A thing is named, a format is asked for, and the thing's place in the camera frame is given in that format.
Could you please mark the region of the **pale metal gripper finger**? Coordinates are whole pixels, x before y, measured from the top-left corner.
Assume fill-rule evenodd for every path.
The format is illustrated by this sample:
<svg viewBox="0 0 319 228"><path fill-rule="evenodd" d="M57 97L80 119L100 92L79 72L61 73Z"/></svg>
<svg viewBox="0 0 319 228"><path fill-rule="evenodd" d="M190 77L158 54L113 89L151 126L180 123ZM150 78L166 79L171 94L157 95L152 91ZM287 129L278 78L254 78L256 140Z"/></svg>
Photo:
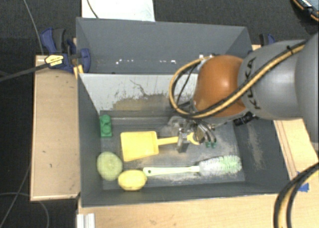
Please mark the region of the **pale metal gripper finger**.
<svg viewBox="0 0 319 228"><path fill-rule="evenodd" d="M181 116L172 116L167 125L171 134L178 134L180 129L183 130L185 119Z"/></svg>
<svg viewBox="0 0 319 228"><path fill-rule="evenodd" d="M188 146L189 143L187 140L187 134L184 132L179 132L177 141L177 151L179 153L185 153L187 151Z"/></svg>

